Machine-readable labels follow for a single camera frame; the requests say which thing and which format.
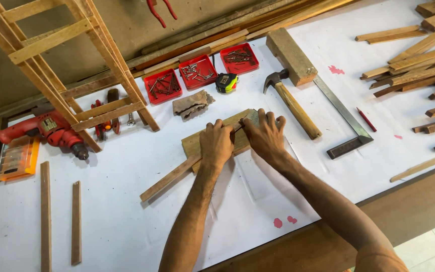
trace man's right hand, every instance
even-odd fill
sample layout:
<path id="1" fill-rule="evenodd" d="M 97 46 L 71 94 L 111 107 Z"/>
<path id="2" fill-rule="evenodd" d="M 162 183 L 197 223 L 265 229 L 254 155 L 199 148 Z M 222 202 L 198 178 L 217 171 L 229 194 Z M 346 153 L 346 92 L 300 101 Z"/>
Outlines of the man's right hand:
<path id="1" fill-rule="evenodd" d="M 286 119 L 280 116 L 276 119 L 272 112 L 265 113 L 264 109 L 258 110 L 260 125 L 256 127 L 248 118 L 241 119 L 241 125 L 251 144 L 251 148 L 263 158 L 269 165 L 277 169 L 288 156 L 283 141 L 283 129 L 285 128 Z"/>

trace white table surface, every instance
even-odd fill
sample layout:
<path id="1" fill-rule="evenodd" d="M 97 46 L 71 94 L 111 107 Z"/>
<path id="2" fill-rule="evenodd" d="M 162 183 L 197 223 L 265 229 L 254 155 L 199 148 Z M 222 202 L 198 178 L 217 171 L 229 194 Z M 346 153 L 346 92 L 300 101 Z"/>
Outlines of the white table surface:
<path id="1" fill-rule="evenodd" d="M 265 39 L 251 41 L 259 70 L 240 76 L 238 90 L 222 95 L 214 84 L 204 89 L 216 102 L 201 115 L 183 122 L 172 114 L 172 102 L 148 106 L 161 127 L 151 132 L 142 123 L 126 126 L 120 136 L 109 133 L 103 151 L 87 162 L 47 144 L 38 162 L 50 162 L 52 210 L 52 266 L 54 271 L 154 271 L 172 224 L 187 197 L 194 176 L 187 174 L 150 203 L 139 195 L 186 159 L 181 139 L 203 129 L 209 121 L 225 119 L 246 108 L 265 108 L 287 118 L 287 149 L 315 175 L 357 203 L 403 181 L 389 179 L 435 157 L 434 134 L 415 134 L 411 128 L 435 121 L 426 110 L 435 108 L 427 96 L 435 87 L 375 98 L 371 82 L 361 74 L 380 66 L 424 37 L 369 45 L 356 42 L 359 34 L 420 24 L 414 11 L 424 0 L 363 0 L 288 28 L 289 33 L 319 71 L 319 75 L 371 134 L 374 141 L 331 160 L 326 151 L 356 135 L 314 83 L 295 88 L 283 80 L 322 131 L 311 141 L 276 91 L 263 95 L 264 78 L 283 69 Z M 224 72 L 219 55 L 216 69 Z M 345 74 L 332 74 L 334 65 Z M 137 84 L 144 90 L 142 79 Z M 184 90 L 183 96 L 197 90 Z M 77 99 L 83 108 L 106 91 Z M 359 107 L 378 129 L 373 133 L 359 116 Z M 71 185 L 82 183 L 83 262 L 70 265 Z M 287 217 L 297 219 L 295 224 Z M 283 226 L 277 228 L 278 218 Z M 253 151 L 231 159 L 222 171 L 206 219 L 201 252 L 194 270 L 209 267 L 288 232 L 306 226 L 318 215 L 283 177 Z M 0 271 L 40 270 L 40 172 L 19 182 L 0 182 Z"/>

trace red box of nails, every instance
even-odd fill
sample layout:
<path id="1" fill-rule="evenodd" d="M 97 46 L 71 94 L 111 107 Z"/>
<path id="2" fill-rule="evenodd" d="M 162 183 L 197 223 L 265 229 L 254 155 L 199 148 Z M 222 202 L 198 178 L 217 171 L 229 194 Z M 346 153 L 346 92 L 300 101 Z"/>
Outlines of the red box of nails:
<path id="1" fill-rule="evenodd" d="M 179 64 L 179 73 L 188 89 L 214 83 L 218 73 L 207 55 L 198 56 Z"/>
<path id="2" fill-rule="evenodd" d="M 146 85 L 149 101 L 154 105 L 182 95 L 181 84 L 173 69 L 146 77 L 143 83 Z"/>
<path id="3" fill-rule="evenodd" d="M 220 55 L 228 73 L 242 74 L 260 66 L 249 43 L 223 49 Z"/>

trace red power drill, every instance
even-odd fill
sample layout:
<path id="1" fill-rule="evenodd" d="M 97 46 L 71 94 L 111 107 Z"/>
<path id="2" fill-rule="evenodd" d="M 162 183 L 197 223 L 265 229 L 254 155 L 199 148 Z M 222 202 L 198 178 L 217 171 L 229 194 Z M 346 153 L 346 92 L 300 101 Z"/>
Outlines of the red power drill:
<path id="1" fill-rule="evenodd" d="M 56 110 L 0 130 L 0 142 L 9 144 L 13 139 L 24 135 L 34 137 L 39 134 L 43 135 L 51 146 L 68 147 L 78 159 L 88 159 L 88 149 L 83 139 Z"/>

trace tape measure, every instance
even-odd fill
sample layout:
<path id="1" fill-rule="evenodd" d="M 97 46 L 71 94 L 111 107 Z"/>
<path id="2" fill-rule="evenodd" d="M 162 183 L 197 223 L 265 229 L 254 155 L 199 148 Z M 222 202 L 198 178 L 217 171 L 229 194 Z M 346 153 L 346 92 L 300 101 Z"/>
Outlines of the tape measure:
<path id="1" fill-rule="evenodd" d="M 237 74 L 220 73 L 216 79 L 217 90 L 221 93 L 228 93 L 236 89 L 238 83 Z"/>

